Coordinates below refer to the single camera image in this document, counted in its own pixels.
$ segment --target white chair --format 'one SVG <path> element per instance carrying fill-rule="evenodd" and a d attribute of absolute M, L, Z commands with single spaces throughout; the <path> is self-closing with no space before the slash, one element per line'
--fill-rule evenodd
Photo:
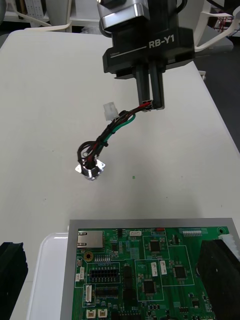
<path fill-rule="evenodd" d="M 205 1 L 203 5 L 202 12 L 200 14 L 196 29 L 194 31 L 194 45 L 195 45 L 195 52 L 198 53 L 204 49 L 207 49 L 209 47 L 212 47 L 215 43 L 217 43 L 219 40 L 224 39 L 225 37 L 229 36 L 231 33 L 233 33 L 238 27 L 240 23 L 240 6 L 238 6 L 232 15 L 228 13 L 210 13 L 212 5 Z M 208 24 L 210 17 L 216 17 L 216 18 L 233 18 L 231 25 L 227 30 L 224 32 L 216 35 L 215 37 L 211 38 L 207 42 L 201 44 L 198 46 L 203 33 L 206 29 L 206 26 Z"/>
<path fill-rule="evenodd" d="M 43 27 L 27 28 L 41 31 L 67 31 L 71 28 L 70 12 L 72 0 L 46 0 L 46 11 L 51 24 L 35 19 L 31 16 L 18 12 L 14 0 L 6 0 L 11 4 L 13 11 L 19 16 L 30 22 L 36 22 Z"/>

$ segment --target white connector socket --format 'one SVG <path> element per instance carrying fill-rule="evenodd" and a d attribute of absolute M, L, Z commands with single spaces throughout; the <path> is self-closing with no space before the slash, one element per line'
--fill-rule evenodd
<path fill-rule="evenodd" d="M 103 108 L 106 121 L 113 121 L 114 119 L 119 117 L 119 113 L 117 108 L 115 107 L 114 102 L 104 104 Z"/>

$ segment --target green circuit board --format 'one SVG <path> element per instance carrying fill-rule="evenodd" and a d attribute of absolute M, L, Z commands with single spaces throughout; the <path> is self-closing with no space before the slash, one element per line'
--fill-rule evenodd
<path fill-rule="evenodd" d="M 228 228 L 79 229 L 72 320 L 214 320 L 202 240 Z"/>

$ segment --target white table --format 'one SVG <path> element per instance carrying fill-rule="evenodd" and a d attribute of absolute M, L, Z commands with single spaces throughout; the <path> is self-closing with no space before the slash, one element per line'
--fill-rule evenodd
<path fill-rule="evenodd" d="M 164 74 L 165 110 L 110 139 L 97 181 L 75 172 L 79 145 L 106 127 L 103 104 L 138 105 L 134 79 L 103 73 L 110 46 L 17 31 L 1 48 L 0 243 L 24 242 L 27 282 L 42 239 L 69 219 L 233 217 L 240 230 L 239 153 L 193 63 Z"/>

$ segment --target metal connector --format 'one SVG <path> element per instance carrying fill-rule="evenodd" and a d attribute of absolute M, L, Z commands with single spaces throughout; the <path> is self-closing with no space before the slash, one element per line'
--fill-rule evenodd
<path fill-rule="evenodd" d="M 103 248 L 103 231 L 78 231 L 77 248 Z"/>
<path fill-rule="evenodd" d="M 75 170 L 84 175 L 87 180 L 94 181 L 97 177 L 104 171 L 105 163 L 100 160 L 95 160 L 95 167 L 92 169 L 87 169 L 83 164 L 79 164 Z"/>

